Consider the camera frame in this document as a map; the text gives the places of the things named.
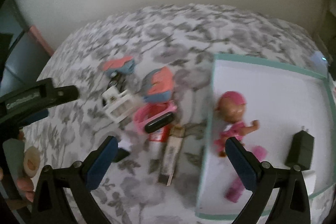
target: doll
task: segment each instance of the doll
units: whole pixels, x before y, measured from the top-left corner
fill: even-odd
[[[236,91],[225,92],[218,101],[216,110],[219,111],[220,117],[232,126],[230,129],[220,133],[220,138],[215,140],[218,146],[218,156],[225,157],[225,142],[230,137],[236,137],[242,141],[247,134],[259,129],[259,121],[252,121],[252,126],[248,127],[243,122],[243,115],[246,109],[246,100],[244,96]]]

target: floral bedspread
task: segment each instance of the floral bedspread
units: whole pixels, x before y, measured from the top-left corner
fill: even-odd
[[[132,154],[112,164],[92,195],[113,224],[206,224],[194,207],[209,109],[213,54],[249,55],[312,69],[308,57],[317,50],[307,32],[294,24],[259,13],[217,5],[147,7],[110,16],[71,34],[55,52],[39,79],[56,86],[76,85],[80,98],[49,109],[49,117],[25,128],[27,147],[42,153],[41,168],[68,167],[84,160],[108,135],[132,141]],[[148,142],[132,123],[119,127],[102,111],[101,93],[109,79],[99,67],[112,58],[132,55],[135,73],[128,89],[139,92],[150,71],[168,66],[175,77],[174,102],[186,137],[172,185],[156,183],[158,166],[150,161]],[[33,181],[36,185],[38,176]],[[311,201],[312,223],[321,223],[331,206],[333,188]],[[73,197],[67,197],[84,223]]]

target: pink toy shoe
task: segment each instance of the pink toy shoe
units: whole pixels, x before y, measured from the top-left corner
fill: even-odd
[[[263,161],[267,155],[267,150],[259,145],[253,147],[251,152],[259,161]],[[231,184],[230,188],[226,191],[225,198],[233,203],[237,203],[244,190],[245,187],[242,181],[239,177],[237,177]]]

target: finger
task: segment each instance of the finger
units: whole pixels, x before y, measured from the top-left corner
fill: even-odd
[[[19,131],[17,139],[20,140],[20,141],[22,141],[22,140],[25,139],[25,134],[24,134],[24,132],[22,130]]]
[[[34,192],[26,192],[26,199],[28,199],[30,202],[34,201],[34,196],[35,196]]]
[[[31,192],[34,190],[34,184],[30,178],[18,178],[16,183],[18,188],[23,191]]]

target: blue gripper pad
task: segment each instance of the blue gripper pad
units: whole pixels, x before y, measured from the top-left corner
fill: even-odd
[[[48,109],[45,108],[45,109],[43,109],[39,112],[36,112],[36,113],[28,116],[27,118],[25,118],[23,121],[21,121],[19,123],[19,127],[28,126],[33,122],[36,122],[38,120],[41,120],[41,119],[44,119],[44,118],[48,117],[48,115],[49,115],[49,111],[48,111]]]
[[[118,152],[118,141],[108,136],[102,145],[92,151],[83,162],[82,176],[89,191],[97,189]]]
[[[235,137],[227,139],[225,152],[245,188],[253,192],[261,176],[260,162]]]

